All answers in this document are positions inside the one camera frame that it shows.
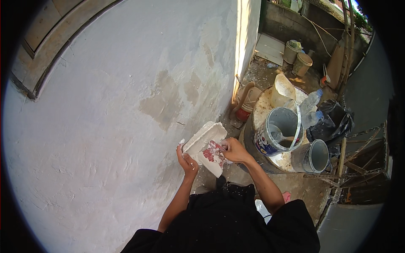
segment bucket label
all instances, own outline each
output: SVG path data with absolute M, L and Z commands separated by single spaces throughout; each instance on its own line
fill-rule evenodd
M 278 150 L 271 145 L 270 139 L 266 139 L 266 135 L 264 133 L 264 124 L 255 133 L 255 146 L 257 150 L 265 156 L 274 156 L 281 153 L 281 150 Z

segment gray bucket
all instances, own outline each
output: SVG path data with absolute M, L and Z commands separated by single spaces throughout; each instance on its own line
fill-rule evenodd
M 257 150 L 263 155 L 270 157 L 298 148 L 303 140 L 303 128 L 300 127 L 297 134 L 297 123 L 301 126 L 301 121 L 297 117 L 297 114 L 291 109 L 276 107 L 271 110 L 266 120 L 255 133 L 254 142 Z M 299 140 L 295 144 L 286 140 L 277 143 L 270 134 L 272 132 L 271 125 L 277 126 L 284 136 L 295 136 L 297 134 Z
M 291 165 L 297 172 L 321 173 L 328 164 L 328 147 L 321 139 L 301 145 L 291 152 Z

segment black shirt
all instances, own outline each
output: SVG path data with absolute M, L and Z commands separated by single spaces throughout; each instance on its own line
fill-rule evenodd
M 164 233 L 139 229 L 122 253 L 319 252 L 318 235 L 302 200 L 283 205 L 266 224 L 254 195 L 252 184 L 193 194 L 187 210 Z

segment black plastic bag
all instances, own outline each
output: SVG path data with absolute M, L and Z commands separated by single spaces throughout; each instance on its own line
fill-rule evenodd
M 328 148 L 347 137 L 354 128 L 354 114 L 335 100 L 326 100 L 319 107 L 324 116 L 314 126 L 307 129 L 310 142 L 323 140 Z

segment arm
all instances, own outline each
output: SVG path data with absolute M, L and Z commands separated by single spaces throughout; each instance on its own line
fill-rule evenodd
M 198 163 L 187 153 L 182 154 L 180 144 L 177 146 L 176 152 L 179 163 L 184 169 L 184 178 L 179 190 L 160 220 L 158 231 L 162 233 L 167 229 L 174 218 L 187 208 L 191 186 L 198 172 Z
M 275 214 L 285 204 L 280 189 L 237 139 L 228 138 L 222 144 L 227 146 L 227 151 L 223 152 L 224 157 L 247 167 L 264 206 L 272 215 Z

